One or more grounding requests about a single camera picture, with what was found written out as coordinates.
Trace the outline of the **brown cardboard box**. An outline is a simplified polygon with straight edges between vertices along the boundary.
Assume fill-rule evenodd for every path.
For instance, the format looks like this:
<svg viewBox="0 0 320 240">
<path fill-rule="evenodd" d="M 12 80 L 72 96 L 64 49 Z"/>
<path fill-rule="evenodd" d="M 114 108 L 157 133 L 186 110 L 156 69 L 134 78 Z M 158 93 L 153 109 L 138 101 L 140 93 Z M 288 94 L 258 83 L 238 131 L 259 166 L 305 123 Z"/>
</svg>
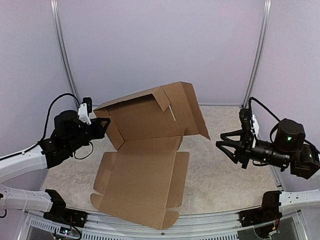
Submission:
<svg viewBox="0 0 320 240">
<path fill-rule="evenodd" d="M 195 89 L 178 81 L 105 102 L 95 108 L 110 119 L 114 151 L 103 154 L 90 195 L 98 211 L 163 230 L 178 219 L 190 154 L 185 136 L 209 132 Z"/>
</svg>

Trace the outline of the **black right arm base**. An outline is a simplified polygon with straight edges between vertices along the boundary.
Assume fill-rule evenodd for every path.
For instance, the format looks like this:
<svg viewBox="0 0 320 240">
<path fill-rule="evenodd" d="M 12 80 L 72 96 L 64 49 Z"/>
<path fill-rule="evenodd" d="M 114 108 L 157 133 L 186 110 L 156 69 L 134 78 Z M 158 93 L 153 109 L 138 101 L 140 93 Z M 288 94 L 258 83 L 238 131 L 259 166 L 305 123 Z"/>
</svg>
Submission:
<svg viewBox="0 0 320 240">
<path fill-rule="evenodd" d="M 263 194 L 259 207 L 240 211 L 238 215 L 241 226 L 249 227 L 279 220 L 283 216 L 279 209 L 281 206 L 280 195 L 279 190 L 267 191 Z"/>
</svg>

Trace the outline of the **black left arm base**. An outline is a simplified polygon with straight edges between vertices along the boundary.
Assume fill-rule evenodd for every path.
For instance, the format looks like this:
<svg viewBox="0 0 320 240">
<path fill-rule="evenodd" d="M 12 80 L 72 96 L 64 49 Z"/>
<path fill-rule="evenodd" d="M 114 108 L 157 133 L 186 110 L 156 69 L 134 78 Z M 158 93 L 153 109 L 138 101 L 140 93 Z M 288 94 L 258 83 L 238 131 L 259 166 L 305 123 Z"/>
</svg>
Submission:
<svg viewBox="0 0 320 240">
<path fill-rule="evenodd" d="M 85 226 L 87 212 L 67 208 L 65 201 L 55 190 L 46 189 L 45 192 L 50 196 L 52 206 L 49 211 L 43 213 L 44 219 L 73 227 Z"/>
</svg>

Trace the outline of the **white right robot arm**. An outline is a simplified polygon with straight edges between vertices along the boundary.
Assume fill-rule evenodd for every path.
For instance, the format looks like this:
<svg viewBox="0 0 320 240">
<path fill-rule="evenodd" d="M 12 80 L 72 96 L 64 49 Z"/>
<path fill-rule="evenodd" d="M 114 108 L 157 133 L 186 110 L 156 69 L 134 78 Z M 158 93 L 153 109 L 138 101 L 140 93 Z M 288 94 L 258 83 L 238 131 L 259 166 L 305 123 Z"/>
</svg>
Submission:
<svg viewBox="0 0 320 240">
<path fill-rule="evenodd" d="M 249 123 L 243 119 L 242 128 L 220 135 L 216 142 L 233 163 L 246 169 L 249 161 L 256 167 L 273 166 L 304 180 L 320 179 L 320 152 L 308 142 L 302 124 L 284 118 L 271 130 L 270 141 L 255 139 Z"/>
</svg>

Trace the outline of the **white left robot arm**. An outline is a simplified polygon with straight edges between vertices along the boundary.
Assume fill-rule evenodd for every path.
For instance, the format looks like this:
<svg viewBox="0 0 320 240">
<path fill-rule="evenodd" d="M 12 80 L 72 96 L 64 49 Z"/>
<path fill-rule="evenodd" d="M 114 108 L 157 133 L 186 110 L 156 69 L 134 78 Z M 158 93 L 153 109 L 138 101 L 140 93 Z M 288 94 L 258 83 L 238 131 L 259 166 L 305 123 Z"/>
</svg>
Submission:
<svg viewBox="0 0 320 240">
<path fill-rule="evenodd" d="M 1 210 L 34 210 L 50 213 L 63 223 L 70 218 L 66 203 L 55 190 L 32 191 L 6 186 L 4 183 L 28 173 L 51 169 L 74 157 L 76 151 L 105 137 L 111 120 L 108 117 L 80 118 L 76 111 L 66 110 L 54 118 L 49 138 L 35 146 L 0 159 Z"/>
</svg>

